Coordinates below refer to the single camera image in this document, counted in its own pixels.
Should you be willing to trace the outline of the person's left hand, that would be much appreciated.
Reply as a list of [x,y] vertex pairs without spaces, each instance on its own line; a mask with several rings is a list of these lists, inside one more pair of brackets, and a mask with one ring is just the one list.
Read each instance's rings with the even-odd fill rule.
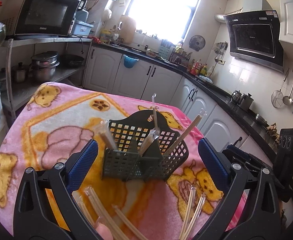
[[98,223],[95,225],[95,229],[103,240],[113,240],[112,233],[106,225]]

